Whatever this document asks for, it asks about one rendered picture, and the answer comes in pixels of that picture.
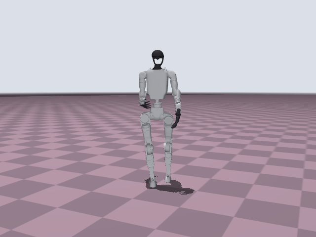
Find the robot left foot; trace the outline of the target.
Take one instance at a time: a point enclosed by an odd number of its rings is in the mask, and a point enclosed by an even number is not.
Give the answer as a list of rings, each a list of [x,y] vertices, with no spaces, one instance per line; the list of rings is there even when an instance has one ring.
[[[152,181],[149,180],[150,187],[152,187],[152,188],[156,187],[156,183],[157,183],[156,179],[155,179],[155,181],[153,178],[152,178]]]

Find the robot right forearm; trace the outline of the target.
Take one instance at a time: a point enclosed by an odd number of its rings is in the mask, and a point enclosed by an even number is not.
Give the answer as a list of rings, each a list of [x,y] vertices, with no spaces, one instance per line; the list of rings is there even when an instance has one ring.
[[[177,90],[177,95],[174,96],[173,99],[174,99],[174,105],[175,105],[175,108],[176,108],[175,112],[177,111],[178,108],[182,111],[182,109],[181,109],[181,101],[180,101],[180,99],[181,99],[181,92],[180,92],[179,89]],[[181,111],[180,111],[180,113],[181,113]]]

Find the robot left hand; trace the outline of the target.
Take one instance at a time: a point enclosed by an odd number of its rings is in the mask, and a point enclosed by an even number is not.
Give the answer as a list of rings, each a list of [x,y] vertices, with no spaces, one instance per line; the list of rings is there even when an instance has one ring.
[[[145,99],[146,100],[146,99]],[[148,101],[149,102],[149,101]],[[145,104],[144,105],[141,105],[142,107],[144,107],[144,108],[146,108],[146,109],[148,109],[148,108],[151,108],[151,107],[149,107],[150,105],[150,103],[149,104],[146,104],[146,103],[148,103],[148,102],[145,102]],[[149,106],[147,106],[147,105],[149,105]]]

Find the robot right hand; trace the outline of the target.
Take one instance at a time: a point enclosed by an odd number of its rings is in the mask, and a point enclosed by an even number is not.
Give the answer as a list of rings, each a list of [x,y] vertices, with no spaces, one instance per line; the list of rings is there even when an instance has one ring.
[[[177,126],[177,123],[179,122],[179,119],[180,119],[180,109],[178,108],[177,109],[177,111],[176,111],[176,113],[175,113],[175,115],[176,115],[176,122],[172,125],[172,127],[171,128],[175,128],[176,126]]]

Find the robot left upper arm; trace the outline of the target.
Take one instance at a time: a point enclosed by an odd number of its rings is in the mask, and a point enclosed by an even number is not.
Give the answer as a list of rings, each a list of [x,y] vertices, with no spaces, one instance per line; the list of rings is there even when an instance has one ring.
[[[147,71],[142,71],[139,74],[139,88],[140,88],[140,97],[146,97],[147,92],[145,91],[146,87],[146,73]]]

